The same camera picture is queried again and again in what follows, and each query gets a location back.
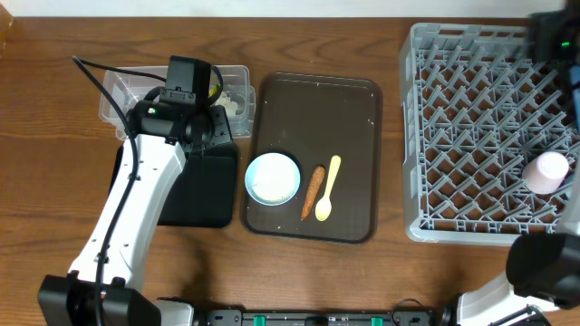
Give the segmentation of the white paper napkin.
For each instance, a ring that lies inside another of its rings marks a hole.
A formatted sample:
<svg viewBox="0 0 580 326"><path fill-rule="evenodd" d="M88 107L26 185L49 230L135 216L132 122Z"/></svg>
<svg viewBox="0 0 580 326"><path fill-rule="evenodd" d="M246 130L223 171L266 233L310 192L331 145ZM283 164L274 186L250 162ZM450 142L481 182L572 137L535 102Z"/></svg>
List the white paper napkin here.
<svg viewBox="0 0 580 326"><path fill-rule="evenodd" d="M222 106L225 109L226 114L229 118L235 117L237 115L239 105L237 102L233 101L226 92L222 92L220 94L220 97L215 102L215 104L218 106Z"/></svg>

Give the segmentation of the colourful snack wrapper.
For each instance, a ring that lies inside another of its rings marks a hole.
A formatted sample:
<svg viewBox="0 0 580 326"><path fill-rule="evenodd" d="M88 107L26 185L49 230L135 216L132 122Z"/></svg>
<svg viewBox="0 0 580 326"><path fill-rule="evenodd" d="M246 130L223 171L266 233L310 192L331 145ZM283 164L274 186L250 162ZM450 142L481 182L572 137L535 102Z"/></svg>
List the colourful snack wrapper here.
<svg viewBox="0 0 580 326"><path fill-rule="evenodd" d="M216 84L216 85L213 85L213 86L212 86L212 87L209 89L209 96L214 96L214 95L216 95L216 94L217 94L217 92L218 92L218 90L219 90L219 85L218 85L218 84Z"/></svg>

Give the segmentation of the light blue rice bowl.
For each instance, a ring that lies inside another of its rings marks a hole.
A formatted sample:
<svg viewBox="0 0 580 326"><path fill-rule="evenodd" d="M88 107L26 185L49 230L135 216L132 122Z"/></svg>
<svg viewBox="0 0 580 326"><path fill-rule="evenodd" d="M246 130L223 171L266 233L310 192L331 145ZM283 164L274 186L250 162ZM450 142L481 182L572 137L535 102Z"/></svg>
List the light blue rice bowl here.
<svg viewBox="0 0 580 326"><path fill-rule="evenodd" d="M247 167L245 187L249 196L265 206L279 206L289 201L300 187L296 163L281 153L256 157Z"/></svg>

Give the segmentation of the orange carrot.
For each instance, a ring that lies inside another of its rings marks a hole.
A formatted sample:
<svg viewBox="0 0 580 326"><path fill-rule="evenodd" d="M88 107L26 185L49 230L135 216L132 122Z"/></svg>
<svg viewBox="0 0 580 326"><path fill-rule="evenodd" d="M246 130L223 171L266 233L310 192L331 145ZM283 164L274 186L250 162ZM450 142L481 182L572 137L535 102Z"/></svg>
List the orange carrot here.
<svg viewBox="0 0 580 326"><path fill-rule="evenodd" d="M325 167L317 166L313 171L313 174L310 178L306 190L304 204L301 213L301 220L305 220L310 215L318 191L324 181L324 176L325 176Z"/></svg>

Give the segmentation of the yellow plastic spoon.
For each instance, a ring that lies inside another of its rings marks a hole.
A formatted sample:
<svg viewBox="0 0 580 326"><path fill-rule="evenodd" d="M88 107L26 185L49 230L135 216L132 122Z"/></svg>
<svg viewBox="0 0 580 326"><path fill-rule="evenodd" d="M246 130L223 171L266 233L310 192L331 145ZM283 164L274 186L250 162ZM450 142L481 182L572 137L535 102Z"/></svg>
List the yellow plastic spoon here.
<svg viewBox="0 0 580 326"><path fill-rule="evenodd" d="M330 196L334 187L337 174L342 163L342 158L334 155L331 158L324 194L315 207L315 217L318 221L325 221L332 212L332 202Z"/></svg>

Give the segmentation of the pink cup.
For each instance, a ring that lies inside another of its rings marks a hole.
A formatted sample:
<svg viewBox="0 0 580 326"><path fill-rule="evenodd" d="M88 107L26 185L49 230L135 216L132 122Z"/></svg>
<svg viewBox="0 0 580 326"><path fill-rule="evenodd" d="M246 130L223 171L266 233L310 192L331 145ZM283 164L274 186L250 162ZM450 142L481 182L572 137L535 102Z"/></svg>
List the pink cup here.
<svg viewBox="0 0 580 326"><path fill-rule="evenodd" d="M547 195L559 188L568 169L569 163L564 155L548 151L526 165L522 172L522 179L531 192Z"/></svg>

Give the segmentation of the dark blue plate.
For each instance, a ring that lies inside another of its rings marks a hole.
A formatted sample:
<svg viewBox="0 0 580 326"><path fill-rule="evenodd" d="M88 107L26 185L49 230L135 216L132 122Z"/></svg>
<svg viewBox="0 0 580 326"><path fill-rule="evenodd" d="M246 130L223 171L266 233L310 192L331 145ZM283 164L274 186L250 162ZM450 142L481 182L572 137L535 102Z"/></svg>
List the dark blue plate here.
<svg viewBox="0 0 580 326"><path fill-rule="evenodd" d="M572 102L574 104L576 128L580 129L580 67L575 64L569 70L570 90L572 94Z"/></svg>

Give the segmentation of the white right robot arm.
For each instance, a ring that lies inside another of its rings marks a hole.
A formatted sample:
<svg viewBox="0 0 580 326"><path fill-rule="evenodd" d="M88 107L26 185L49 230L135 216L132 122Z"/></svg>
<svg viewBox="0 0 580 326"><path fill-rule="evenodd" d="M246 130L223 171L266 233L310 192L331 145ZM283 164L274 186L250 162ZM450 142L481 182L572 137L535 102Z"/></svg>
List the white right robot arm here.
<svg viewBox="0 0 580 326"><path fill-rule="evenodd" d="M528 55L535 62L566 63L571 100L579 104L579 4L532 14ZM573 179L553 234L521 235L511 245L504 273L446 308L444 325L546 325L545 315L579 304L579 179Z"/></svg>

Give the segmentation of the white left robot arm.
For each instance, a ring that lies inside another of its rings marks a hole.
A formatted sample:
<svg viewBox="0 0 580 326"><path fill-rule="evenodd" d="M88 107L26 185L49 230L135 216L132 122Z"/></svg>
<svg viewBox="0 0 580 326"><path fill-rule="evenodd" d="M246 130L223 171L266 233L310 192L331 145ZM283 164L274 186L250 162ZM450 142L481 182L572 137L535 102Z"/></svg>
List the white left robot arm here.
<svg viewBox="0 0 580 326"><path fill-rule="evenodd" d="M226 111L142 101L90 239L65 276L47 275L38 302L49 325L200 325L179 298L145 298L144 267L158 225L223 227L237 159Z"/></svg>

